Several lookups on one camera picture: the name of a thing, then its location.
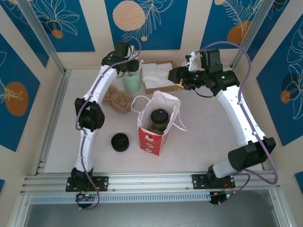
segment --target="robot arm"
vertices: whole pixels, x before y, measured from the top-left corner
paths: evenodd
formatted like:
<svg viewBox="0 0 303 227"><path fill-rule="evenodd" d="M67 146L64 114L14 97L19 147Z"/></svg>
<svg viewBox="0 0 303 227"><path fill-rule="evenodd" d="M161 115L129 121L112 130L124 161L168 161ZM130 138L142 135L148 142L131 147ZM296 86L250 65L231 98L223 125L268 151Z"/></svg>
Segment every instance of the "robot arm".
<svg viewBox="0 0 303 227"><path fill-rule="evenodd" d="M230 151L226 160L209 167L210 178L213 178L210 181L264 162L267 156L255 135L258 134L263 139L269 153L276 146L275 140L266 138L264 132L252 117L244 98L241 97L241 104L243 104L256 129L252 131L238 102L240 83L232 70L223 71L219 50L214 49L200 53L201 66L204 70L193 70L196 66L192 66L191 58L193 58L193 54L186 56L188 68L178 67L169 71L168 80L185 90L192 90L201 86L209 88L225 108L236 132L240 147Z"/></svg>
<svg viewBox="0 0 303 227"><path fill-rule="evenodd" d="M116 69L110 69L106 72L105 75L103 75L103 72L108 68L109 66L108 65L104 65L104 66L101 66L101 69L100 69L100 72L95 80L95 82L93 83L93 85L91 86L91 88L89 89L89 91L84 95L84 97L81 100L81 104L80 105L76 105L76 107L81 107L82 105L82 102L83 101L86 101L90 96L90 102L92 102L95 106L96 109L98 109L98 106L101 105L102 103L102 100L105 96L105 93L107 92L108 88L109 88L109 85L116 79L118 73L117 73L117 70ZM98 83L95 91L93 94L91 94L94 86L96 85L96 83L98 82L98 80L100 79L100 77L103 77L100 82ZM96 115L99 116L99 121L101 122L104 122L104 114L101 113L100 111L96 111ZM97 134L99 132L99 128L93 128L93 131L92 129L87 129L86 130L86 139L84 141L84 145L83 145L83 161L84 161L84 165L85 165L85 168L87 169L87 171L89 172L90 170L92 170L93 168L93 151L94 151L94 145L95 145L95 141L96 141L96 137L97 137ZM84 138L84 131L80 131L80 147L79 147L79 154L78 154L78 159L77 159L77 162L76 162L76 169L83 172L83 166L81 164L81 155L80 155L80 152L81 152L81 144L83 142L83 138Z"/></svg>
<svg viewBox="0 0 303 227"><path fill-rule="evenodd" d="M83 167L92 179L94 145L98 131L105 120L100 106L110 84L119 72L135 72L139 69L139 61L133 59L135 57L133 52L134 46L117 42L115 50L102 60L100 72L89 91L83 98L75 100L77 124L81 128L80 148L76 165L71 171L71 177L68 178L67 192L79 192L91 187Z"/></svg>

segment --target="white napkin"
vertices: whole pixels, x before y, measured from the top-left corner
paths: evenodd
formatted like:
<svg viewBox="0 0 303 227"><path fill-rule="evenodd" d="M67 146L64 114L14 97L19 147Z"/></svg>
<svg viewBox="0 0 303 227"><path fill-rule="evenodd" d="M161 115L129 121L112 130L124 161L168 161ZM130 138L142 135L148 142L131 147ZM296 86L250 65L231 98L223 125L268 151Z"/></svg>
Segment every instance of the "white napkin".
<svg viewBox="0 0 303 227"><path fill-rule="evenodd" d="M171 63L165 64L143 64L142 80L147 89L156 87L167 87L174 85L166 79L168 72L172 69Z"/></svg>

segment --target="black lid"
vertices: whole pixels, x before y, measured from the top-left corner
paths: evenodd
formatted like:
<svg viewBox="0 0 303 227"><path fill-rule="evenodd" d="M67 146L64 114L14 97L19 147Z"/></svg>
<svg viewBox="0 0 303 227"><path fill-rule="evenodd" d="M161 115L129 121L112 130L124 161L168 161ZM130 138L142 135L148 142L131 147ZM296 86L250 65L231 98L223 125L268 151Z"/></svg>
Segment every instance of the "black lid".
<svg viewBox="0 0 303 227"><path fill-rule="evenodd" d="M118 133L112 137L112 146L115 151L122 152L128 149L129 140L128 137L123 133Z"/></svg>
<svg viewBox="0 0 303 227"><path fill-rule="evenodd" d="M169 114L163 110L154 110L151 114L151 121L155 124L164 124L169 120Z"/></svg>

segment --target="blue wallpaper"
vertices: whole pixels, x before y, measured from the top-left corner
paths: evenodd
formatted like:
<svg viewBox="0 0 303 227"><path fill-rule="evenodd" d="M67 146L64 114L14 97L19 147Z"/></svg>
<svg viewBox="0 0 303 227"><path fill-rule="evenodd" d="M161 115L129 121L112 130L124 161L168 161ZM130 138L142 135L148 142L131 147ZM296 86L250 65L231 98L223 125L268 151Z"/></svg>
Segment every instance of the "blue wallpaper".
<svg viewBox="0 0 303 227"><path fill-rule="evenodd" d="M0 3L31 48L41 47L18 6L8 0ZM32 0L29 4L57 52L95 51L79 0Z"/></svg>
<svg viewBox="0 0 303 227"><path fill-rule="evenodd" d="M200 48L217 41L241 44L261 3L261 0L214 0ZM216 48L236 47L220 44Z"/></svg>
<svg viewBox="0 0 303 227"><path fill-rule="evenodd" d="M267 17L259 28L256 37L252 41L249 49L247 50L247 53L250 56L251 60L255 58L256 54L258 53L267 36L275 26L276 22L280 18L288 3L289 0L275 0L274 4L272 5L271 9L267 14Z"/></svg>
<svg viewBox="0 0 303 227"><path fill-rule="evenodd" d="M299 187L300 187L300 189L301 189L301 192L302 192L302 194L303 194L303 171L294 174L294 176L295 176L295 179L297 180L298 185L299 185Z"/></svg>
<svg viewBox="0 0 303 227"><path fill-rule="evenodd" d="M105 0L113 42L137 37L143 50L179 50L187 0ZM130 44L139 46L136 41Z"/></svg>
<svg viewBox="0 0 303 227"><path fill-rule="evenodd" d="M19 32L22 34L23 38L26 40L30 48L34 51L35 55L40 60L42 65L46 67L49 57L43 46L40 44L35 33L28 25L27 20L24 18L18 6L9 0L0 0L0 5L3 7Z"/></svg>
<svg viewBox="0 0 303 227"><path fill-rule="evenodd" d="M40 82L0 34L0 145L16 151Z"/></svg>
<svg viewBox="0 0 303 227"><path fill-rule="evenodd" d="M29 2L57 52L94 52L79 0Z"/></svg>
<svg viewBox="0 0 303 227"><path fill-rule="evenodd" d="M1 195L2 189L4 187L4 183L5 183L5 181L0 179L0 195Z"/></svg>
<svg viewBox="0 0 303 227"><path fill-rule="evenodd" d="M303 135L303 15L257 77L284 145Z"/></svg>

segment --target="aluminum frame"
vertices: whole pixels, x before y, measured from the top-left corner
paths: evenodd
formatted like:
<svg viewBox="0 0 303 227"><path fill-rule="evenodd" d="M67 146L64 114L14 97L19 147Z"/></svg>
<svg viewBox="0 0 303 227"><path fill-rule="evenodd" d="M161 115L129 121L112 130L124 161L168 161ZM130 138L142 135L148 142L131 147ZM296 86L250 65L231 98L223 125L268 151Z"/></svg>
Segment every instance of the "aluminum frame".
<svg viewBox="0 0 303 227"><path fill-rule="evenodd" d="M248 31L247 36L242 42L245 49L248 49L251 41L255 37L259 27L261 26L269 7L269 3L274 0L269 0L267 4L262 4L260 12L257 13L254 19L254 24ZM41 24L37 20L33 10L29 7L28 2L25 0L16 0L22 13L25 15L30 26L39 38L43 47L50 55L51 59L56 64L61 72L65 72L58 55L54 51L54 47L48 39ZM238 52L233 62L233 68L237 66L241 59L241 53ZM58 120L60 109L62 106L63 98L68 84L68 79L71 71L68 71L61 80L58 89L56 101L52 110L52 117L49 122L45 139L41 149L40 160L37 163L36 175L25 177L20 196L17 201L16 209L11 217L10 226L18 227L23 226L27 217L29 206L33 196L37 195L75 195L74 192L65 192L65 184L69 174L44 174L44 167L54 134L54 129ZM258 171L263 177L268 180L274 179L272 171ZM130 194L130 193L180 193L180 192L213 192L220 191L221 189L213 190L194 190L192 184L192 174L205 174L202 173L148 173L148 174L94 174L95 176L106 175L109 176L108 192L106 194ZM246 182L246 176L235 176L236 189ZM269 185L260 180L254 175L251 175L251 180L244 190L269 190L275 212L280 226L295 227L297 224L293 215L287 205L283 193L279 185Z"/></svg>

